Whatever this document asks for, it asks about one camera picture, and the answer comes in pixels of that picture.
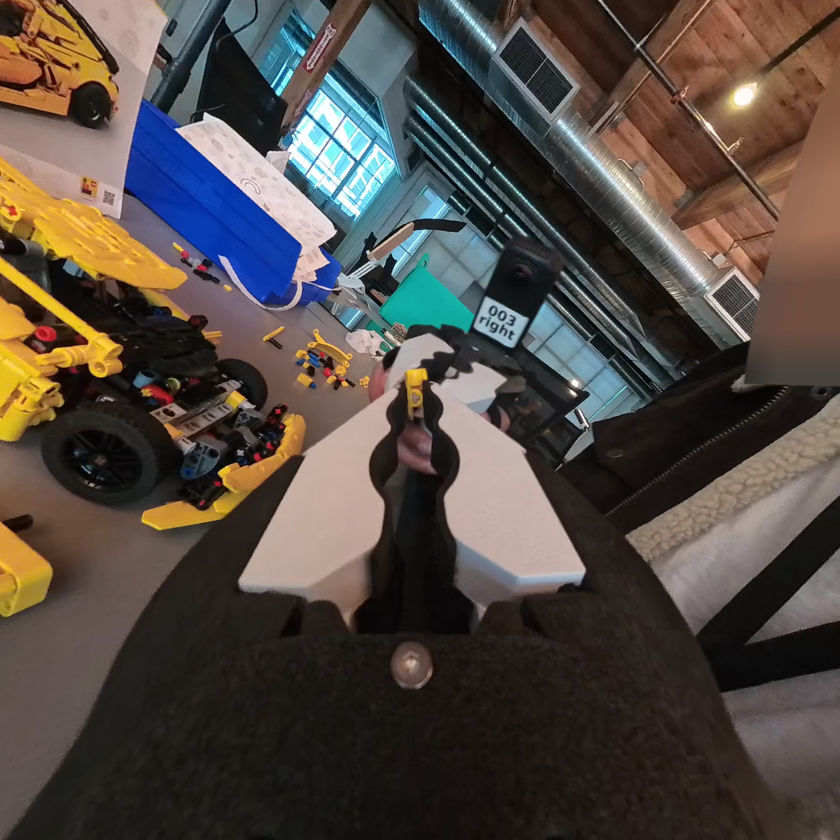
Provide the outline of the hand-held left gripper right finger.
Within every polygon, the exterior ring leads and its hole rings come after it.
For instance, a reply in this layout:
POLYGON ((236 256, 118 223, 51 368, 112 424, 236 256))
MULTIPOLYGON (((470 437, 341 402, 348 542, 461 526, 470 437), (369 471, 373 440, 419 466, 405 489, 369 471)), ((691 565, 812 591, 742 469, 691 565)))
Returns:
POLYGON ((479 613, 579 588, 584 563, 524 449, 443 386, 423 391, 445 577, 479 613))

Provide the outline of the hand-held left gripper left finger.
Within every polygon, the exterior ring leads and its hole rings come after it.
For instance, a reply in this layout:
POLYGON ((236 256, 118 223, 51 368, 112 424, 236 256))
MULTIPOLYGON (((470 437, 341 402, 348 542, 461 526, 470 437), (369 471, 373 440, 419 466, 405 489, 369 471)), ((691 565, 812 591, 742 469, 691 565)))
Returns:
POLYGON ((241 592, 330 602, 352 622, 387 586, 390 561, 374 554, 393 535, 385 487, 405 423, 406 388, 397 387, 307 451, 239 576, 241 592))

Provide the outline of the pile of small toy pieces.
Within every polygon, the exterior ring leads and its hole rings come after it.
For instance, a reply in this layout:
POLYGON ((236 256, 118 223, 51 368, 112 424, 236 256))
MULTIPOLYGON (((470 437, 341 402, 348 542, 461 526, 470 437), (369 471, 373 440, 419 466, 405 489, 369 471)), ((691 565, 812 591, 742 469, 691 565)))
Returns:
POLYGON ((369 388, 370 376, 365 375, 358 381, 352 381, 348 378, 348 370, 351 363, 349 366, 341 366, 334 363, 333 359, 330 357, 319 357, 317 354, 308 351, 307 345, 296 352, 295 355, 295 365, 300 369, 300 373, 297 375, 297 381, 299 383, 305 385, 309 389, 314 389, 317 386, 317 377, 320 376, 325 384, 331 386, 334 391, 338 391, 346 387, 355 388, 357 386, 364 389, 369 388))

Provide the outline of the grey desk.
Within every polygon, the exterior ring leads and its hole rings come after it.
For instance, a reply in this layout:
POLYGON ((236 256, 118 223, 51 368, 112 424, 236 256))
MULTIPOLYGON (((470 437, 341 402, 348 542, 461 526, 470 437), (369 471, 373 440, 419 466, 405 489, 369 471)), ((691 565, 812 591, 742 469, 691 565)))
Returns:
MULTIPOLYGON (((262 310, 236 288, 189 276, 170 292, 189 314, 207 316, 223 333, 225 358, 257 367, 269 385, 269 405, 286 403, 307 424, 305 445, 328 436, 363 406, 364 388, 333 392, 296 381, 295 352, 319 329, 335 345, 348 330, 328 308, 274 313, 262 310), (262 338, 278 327, 282 350, 262 338)), ((176 564, 208 526, 158 532, 142 513, 171 500, 168 480, 147 500, 101 507, 75 497, 57 483, 40 454, 47 426, 29 429, 17 442, 2 443, 2 518, 31 515, 24 539, 52 566, 42 603, 2 619, 1 626, 1 830, 2 838, 25 814, 75 741, 124 639, 176 564)))

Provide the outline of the person's right hand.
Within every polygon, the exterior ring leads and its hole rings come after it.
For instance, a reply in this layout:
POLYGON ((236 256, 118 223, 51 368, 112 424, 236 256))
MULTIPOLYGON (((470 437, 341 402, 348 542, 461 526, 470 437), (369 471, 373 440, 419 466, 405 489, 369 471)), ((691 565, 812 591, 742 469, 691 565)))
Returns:
MULTIPOLYGON (((396 358, 393 350, 374 367, 369 382, 369 402, 377 402, 387 391, 387 377, 396 358)), ((436 476, 438 473, 432 464, 433 440, 431 434, 420 423, 406 421, 404 429, 396 442, 396 451, 400 463, 416 473, 436 476)))

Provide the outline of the yellow toy fender piece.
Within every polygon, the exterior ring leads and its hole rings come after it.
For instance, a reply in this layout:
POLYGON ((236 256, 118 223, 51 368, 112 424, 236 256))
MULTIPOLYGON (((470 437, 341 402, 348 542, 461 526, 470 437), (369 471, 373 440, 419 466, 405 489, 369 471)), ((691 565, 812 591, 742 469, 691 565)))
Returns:
POLYGON ((312 341, 308 343, 307 349, 319 357, 330 357, 334 363, 341 366, 349 366, 353 359, 352 353, 346 353, 341 348, 324 339, 318 329, 312 331, 312 341))

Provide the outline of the large paned window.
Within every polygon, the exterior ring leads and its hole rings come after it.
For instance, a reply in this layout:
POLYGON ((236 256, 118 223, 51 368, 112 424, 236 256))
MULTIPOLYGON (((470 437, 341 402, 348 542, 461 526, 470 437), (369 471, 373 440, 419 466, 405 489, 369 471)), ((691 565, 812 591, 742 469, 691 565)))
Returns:
POLYGON ((379 99, 338 61, 294 121, 280 140, 291 175, 321 210, 354 224, 398 170, 379 99))

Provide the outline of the stack of white paper bags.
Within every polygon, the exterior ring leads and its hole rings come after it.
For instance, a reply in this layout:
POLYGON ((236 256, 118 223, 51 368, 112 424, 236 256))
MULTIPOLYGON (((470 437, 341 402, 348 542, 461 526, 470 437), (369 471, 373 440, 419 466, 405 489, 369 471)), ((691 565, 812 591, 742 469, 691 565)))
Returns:
POLYGON ((205 113, 199 122, 177 132, 297 240, 301 252, 291 277, 291 291, 268 308, 291 308, 326 301, 337 285, 340 265, 323 247, 337 232, 333 223, 285 176, 289 153, 265 155, 225 121, 205 113))

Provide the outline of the cluster of red black pieces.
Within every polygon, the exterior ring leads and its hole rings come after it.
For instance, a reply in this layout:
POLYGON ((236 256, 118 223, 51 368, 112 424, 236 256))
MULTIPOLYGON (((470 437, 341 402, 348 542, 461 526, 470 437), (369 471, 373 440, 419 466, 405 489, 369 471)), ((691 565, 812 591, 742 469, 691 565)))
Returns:
POLYGON ((210 282, 215 286, 219 286, 228 292, 233 290, 231 286, 229 286, 226 283, 223 283, 212 272, 212 268, 214 268, 215 265, 212 260, 210 260, 209 258, 196 259, 190 254, 189 251, 187 251, 177 243, 173 243, 172 247, 177 252, 181 263, 184 266, 187 266, 196 277, 199 277, 204 281, 210 282))

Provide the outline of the white air vent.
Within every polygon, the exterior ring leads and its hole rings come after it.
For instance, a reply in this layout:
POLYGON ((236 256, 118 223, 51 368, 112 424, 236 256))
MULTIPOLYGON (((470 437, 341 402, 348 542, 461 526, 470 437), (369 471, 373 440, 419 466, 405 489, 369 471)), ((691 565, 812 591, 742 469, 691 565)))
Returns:
POLYGON ((500 41, 488 76, 511 105, 537 125, 556 122, 581 92, 571 70, 522 18, 500 41))
POLYGON ((760 292, 740 269, 725 270, 704 298, 742 340, 751 340, 760 292))

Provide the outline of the yellow toy brick chunk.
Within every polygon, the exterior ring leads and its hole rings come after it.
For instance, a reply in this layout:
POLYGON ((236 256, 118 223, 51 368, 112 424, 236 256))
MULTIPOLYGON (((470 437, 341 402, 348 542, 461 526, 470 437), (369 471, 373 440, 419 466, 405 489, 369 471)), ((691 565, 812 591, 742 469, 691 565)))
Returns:
POLYGON ((20 537, 34 523, 29 514, 1 521, 2 618, 44 601, 53 581, 53 567, 20 537))

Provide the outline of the black monitor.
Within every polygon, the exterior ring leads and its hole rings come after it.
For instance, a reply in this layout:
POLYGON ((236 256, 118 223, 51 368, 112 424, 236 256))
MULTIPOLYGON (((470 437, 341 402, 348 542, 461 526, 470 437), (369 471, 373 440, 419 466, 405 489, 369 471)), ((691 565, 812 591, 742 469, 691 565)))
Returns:
POLYGON ((226 21, 217 25, 207 51, 196 110, 225 122, 257 152, 278 151, 287 104, 248 57, 226 21))

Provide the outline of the person's white top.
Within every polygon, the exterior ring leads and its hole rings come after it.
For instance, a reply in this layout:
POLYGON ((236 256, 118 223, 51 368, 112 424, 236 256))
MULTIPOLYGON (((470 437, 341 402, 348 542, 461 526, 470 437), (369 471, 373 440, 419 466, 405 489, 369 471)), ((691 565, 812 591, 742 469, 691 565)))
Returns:
POLYGON ((651 564, 803 837, 838 838, 838 462, 651 564))

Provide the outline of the car instruction booklet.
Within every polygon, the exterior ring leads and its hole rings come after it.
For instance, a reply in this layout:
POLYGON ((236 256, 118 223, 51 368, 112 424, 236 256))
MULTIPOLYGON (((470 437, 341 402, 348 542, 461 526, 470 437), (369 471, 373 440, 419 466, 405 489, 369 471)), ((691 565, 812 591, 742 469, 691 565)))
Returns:
POLYGON ((166 23, 152 1, 2 1, 2 158, 48 194, 119 218, 166 23))

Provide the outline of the silver air duct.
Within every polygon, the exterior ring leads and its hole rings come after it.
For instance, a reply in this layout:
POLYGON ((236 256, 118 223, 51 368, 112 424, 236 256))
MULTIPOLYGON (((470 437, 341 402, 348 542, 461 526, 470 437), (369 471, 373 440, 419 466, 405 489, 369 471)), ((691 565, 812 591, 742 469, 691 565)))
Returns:
POLYGON ((530 22, 581 84, 581 74, 575 73, 570 60, 551 45, 537 18, 520 16, 515 23, 504 25, 491 22, 477 5, 463 1, 422 1, 417 9, 419 23, 703 332, 720 347, 744 342, 704 298, 720 277, 719 268, 591 128, 576 102, 582 86, 556 122, 537 125, 524 118, 489 79, 495 50, 522 18, 530 22))

